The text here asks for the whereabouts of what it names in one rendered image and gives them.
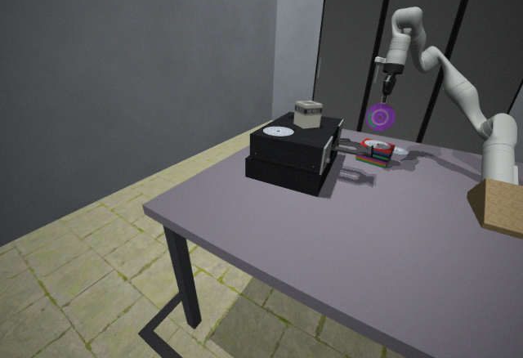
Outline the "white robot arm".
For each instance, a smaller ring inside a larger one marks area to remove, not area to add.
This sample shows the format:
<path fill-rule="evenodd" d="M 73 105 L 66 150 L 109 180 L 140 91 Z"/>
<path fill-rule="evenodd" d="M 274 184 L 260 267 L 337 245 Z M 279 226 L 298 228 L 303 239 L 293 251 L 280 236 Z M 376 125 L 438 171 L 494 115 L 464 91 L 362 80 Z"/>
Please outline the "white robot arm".
<path fill-rule="evenodd" d="M 438 48 L 431 46 L 422 52 L 425 42 L 422 10 L 419 7 L 399 9 L 391 18 L 391 44 L 387 57 L 385 59 L 377 56 L 374 63 L 405 65 L 410 49 L 413 64 L 420 73 L 425 74 L 441 65 L 445 94 L 485 140 L 482 146 L 481 181 L 489 178 L 518 185 L 518 167 L 515 166 L 516 121 L 509 114 L 503 113 L 487 120 L 481 113 L 476 88 L 452 66 Z"/>

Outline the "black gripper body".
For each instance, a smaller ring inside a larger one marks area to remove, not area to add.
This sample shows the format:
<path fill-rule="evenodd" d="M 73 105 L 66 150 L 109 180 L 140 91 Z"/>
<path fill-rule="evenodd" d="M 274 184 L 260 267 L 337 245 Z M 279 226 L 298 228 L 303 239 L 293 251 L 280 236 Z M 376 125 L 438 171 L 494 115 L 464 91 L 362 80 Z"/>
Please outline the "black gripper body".
<path fill-rule="evenodd" d="M 392 79 L 396 77 L 396 73 L 398 74 L 402 74 L 403 73 L 403 70 L 404 70 L 404 65 L 401 65 L 401 64 L 394 64 L 394 63 L 386 63 L 384 64 L 384 67 L 383 67 L 383 73 L 387 73 L 387 78 L 388 78 L 388 75 L 390 75 L 390 80 L 391 80 L 391 83 L 392 83 Z M 386 80 L 387 80 L 386 78 Z"/>

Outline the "silver cd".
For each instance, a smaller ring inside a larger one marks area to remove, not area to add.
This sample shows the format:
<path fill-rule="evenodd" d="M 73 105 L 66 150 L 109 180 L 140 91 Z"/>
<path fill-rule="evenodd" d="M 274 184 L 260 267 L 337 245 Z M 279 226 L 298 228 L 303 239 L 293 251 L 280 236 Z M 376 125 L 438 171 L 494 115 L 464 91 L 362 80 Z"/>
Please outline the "silver cd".
<path fill-rule="evenodd" d="M 395 147 L 393 154 L 407 155 L 407 154 L 409 154 L 409 152 L 407 150 Z"/>
<path fill-rule="evenodd" d="M 277 132 L 280 131 L 280 132 Z M 294 131 L 290 128 L 284 128 L 284 127 L 268 127 L 264 128 L 263 132 L 268 135 L 272 136 L 290 136 L 294 133 Z"/>
<path fill-rule="evenodd" d="M 365 141 L 364 143 L 366 145 L 368 145 L 368 146 L 372 146 L 373 145 L 373 148 L 381 149 L 381 150 L 387 150 L 387 149 L 391 148 L 390 145 L 388 145 L 387 143 L 382 142 L 382 141 L 372 141 L 372 140 L 370 140 L 370 141 Z"/>

